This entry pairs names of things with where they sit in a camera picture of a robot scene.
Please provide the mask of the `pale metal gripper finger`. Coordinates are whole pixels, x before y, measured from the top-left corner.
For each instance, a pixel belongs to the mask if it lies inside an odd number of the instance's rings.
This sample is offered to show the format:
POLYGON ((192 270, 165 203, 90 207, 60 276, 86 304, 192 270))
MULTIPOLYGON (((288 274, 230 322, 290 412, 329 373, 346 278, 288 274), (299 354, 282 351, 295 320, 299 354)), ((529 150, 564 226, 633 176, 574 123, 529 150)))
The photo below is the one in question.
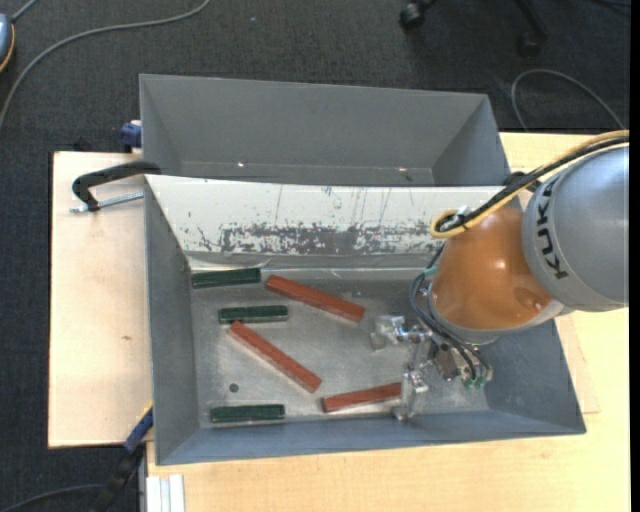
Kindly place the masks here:
POLYGON ((406 371, 401 381, 398 403, 392 415, 398 421, 408 421, 424 413, 429 385, 420 371, 406 371))
POLYGON ((374 351, 382 350, 389 344, 402 343, 406 339, 404 316, 381 315, 375 318, 374 330, 370 334, 370 344, 374 351))

